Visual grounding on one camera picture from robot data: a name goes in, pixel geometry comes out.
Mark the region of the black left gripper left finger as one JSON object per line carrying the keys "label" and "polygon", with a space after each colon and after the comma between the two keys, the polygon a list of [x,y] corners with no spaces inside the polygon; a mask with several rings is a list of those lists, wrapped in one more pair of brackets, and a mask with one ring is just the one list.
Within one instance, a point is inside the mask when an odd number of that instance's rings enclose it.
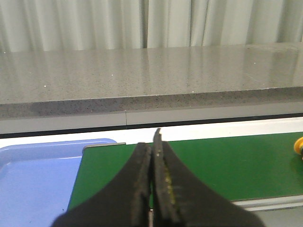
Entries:
{"label": "black left gripper left finger", "polygon": [[147,227],[151,147],[87,147],[66,213],[54,227]]}

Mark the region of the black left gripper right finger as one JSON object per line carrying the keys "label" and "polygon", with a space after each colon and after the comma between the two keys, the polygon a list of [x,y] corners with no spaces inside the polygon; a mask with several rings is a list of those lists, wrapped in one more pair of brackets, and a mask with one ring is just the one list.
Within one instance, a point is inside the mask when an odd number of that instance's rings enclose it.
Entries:
{"label": "black left gripper right finger", "polygon": [[263,227],[263,221],[200,181],[170,144],[153,137],[153,225],[155,227]]}

